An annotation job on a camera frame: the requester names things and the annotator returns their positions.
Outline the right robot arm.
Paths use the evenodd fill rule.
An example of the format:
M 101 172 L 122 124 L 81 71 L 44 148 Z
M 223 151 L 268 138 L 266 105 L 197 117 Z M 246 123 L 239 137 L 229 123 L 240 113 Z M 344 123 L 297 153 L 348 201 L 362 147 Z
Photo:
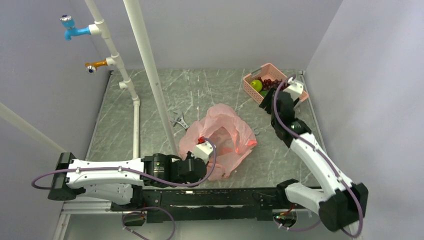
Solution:
M 272 88 L 259 106 L 271 115 L 276 136 L 305 163 L 321 189 L 307 187 L 296 179 L 285 180 L 276 186 L 276 203 L 282 208 L 301 205 L 317 214 L 331 232 L 344 231 L 355 222 L 362 225 L 368 188 L 354 183 L 334 164 L 307 124 L 295 116 L 294 105 L 289 93 Z

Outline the orange faucet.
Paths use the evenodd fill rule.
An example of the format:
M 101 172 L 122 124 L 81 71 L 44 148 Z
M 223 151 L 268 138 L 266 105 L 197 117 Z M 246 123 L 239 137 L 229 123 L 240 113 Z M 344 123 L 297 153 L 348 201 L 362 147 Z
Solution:
M 94 75 L 99 67 L 107 66 L 108 62 L 106 59 L 102 61 L 96 61 L 96 62 L 87 62 L 85 63 L 85 70 L 88 74 Z

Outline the red handled adjustable wrench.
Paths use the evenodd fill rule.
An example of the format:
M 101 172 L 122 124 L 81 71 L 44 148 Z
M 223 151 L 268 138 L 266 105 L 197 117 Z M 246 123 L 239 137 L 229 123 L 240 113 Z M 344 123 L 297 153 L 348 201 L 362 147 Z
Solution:
M 184 114 L 180 110 L 173 111 L 174 116 L 170 119 L 172 126 L 174 127 L 176 124 L 179 124 L 183 127 L 185 131 L 190 127 L 184 120 Z

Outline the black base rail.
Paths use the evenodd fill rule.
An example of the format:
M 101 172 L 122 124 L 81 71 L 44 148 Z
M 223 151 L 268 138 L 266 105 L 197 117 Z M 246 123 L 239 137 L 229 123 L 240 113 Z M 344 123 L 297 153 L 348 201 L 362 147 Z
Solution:
M 256 219 L 270 221 L 283 212 L 302 206 L 277 196 L 275 187 L 190 188 L 137 190 L 131 203 L 112 203 L 112 212 L 135 212 L 147 208 L 147 223 L 169 220 L 158 209 L 168 211 L 175 221 Z

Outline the pink plastic basket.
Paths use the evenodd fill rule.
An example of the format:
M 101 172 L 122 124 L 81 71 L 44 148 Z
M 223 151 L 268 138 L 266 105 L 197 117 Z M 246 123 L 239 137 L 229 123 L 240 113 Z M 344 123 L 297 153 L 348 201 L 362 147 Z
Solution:
M 289 80 L 283 72 L 271 63 L 266 63 L 243 77 L 244 91 L 258 104 L 262 103 L 271 88 L 277 88 L 280 84 L 282 84 L 281 91 L 290 94 L 295 107 L 309 98 L 309 94 L 305 91 L 305 86 L 301 81 Z

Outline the purple fake grapes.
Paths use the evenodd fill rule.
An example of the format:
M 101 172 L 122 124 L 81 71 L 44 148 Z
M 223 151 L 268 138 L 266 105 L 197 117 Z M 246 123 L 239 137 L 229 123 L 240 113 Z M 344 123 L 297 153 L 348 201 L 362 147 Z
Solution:
M 260 80 L 262 82 L 262 91 L 268 91 L 272 88 L 277 88 L 281 83 L 284 82 L 282 79 L 276 79 L 272 81 L 271 79 L 261 79 L 260 77 L 256 78 L 255 80 Z

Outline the blue faucet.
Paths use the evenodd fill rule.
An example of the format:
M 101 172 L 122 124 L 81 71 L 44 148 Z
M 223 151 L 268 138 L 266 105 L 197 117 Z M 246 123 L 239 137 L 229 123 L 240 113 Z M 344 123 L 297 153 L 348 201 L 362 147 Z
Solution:
M 66 28 L 64 32 L 64 39 L 66 41 L 70 41 L 72 37 L 91 35 L 89 27 L 77 28 L 74 19 L 70 15 L 64 14 L 59 20 L 63 27 Z

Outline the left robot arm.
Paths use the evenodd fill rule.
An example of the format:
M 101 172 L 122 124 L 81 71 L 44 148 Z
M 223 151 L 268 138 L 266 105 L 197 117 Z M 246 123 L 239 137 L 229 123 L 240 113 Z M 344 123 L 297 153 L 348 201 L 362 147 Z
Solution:
M 211 156 L 211 153 L 188 151 L 185 159 L 155 153 L 132 160 L 94 162 L 63 152 L 56 165 L 48 199 L 70 201 L 77 197 L 91 197 L 137 210 L 144 203 L 143 187 L 198 185 L 207 175 Z

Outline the green fake fruit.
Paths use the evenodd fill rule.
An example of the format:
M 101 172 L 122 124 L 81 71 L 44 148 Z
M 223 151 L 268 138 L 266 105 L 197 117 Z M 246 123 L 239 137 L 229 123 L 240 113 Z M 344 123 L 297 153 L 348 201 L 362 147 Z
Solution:
M 268 94 L 268 90 L 263 90 L 263 91 L 261 91 L 259 94 L 262 96 L 262 97 L 265 97 L 267 94 Z

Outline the yellow green fake mango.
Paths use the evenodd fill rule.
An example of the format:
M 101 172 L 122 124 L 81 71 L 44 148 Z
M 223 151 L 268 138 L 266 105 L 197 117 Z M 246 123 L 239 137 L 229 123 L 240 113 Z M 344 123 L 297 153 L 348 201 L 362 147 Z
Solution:
M 250 82 L 250 86 L 258 93 L 260 93 L 263 89 L 263 83 L 259 79 L 254 79 Z

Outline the pink plastic bag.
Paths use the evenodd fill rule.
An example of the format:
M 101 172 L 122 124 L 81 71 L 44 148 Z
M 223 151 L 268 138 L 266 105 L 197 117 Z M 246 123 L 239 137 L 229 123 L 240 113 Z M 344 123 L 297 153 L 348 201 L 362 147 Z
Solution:
M 204 118 L 191 124 L 179 141 L 179 155 L 185 158 L 200 137 L 210 139 L 216 146 L 217 160 L 209 181 L 228 178 L 257 145 L 251 127 L 223 103 L 210 107 Z

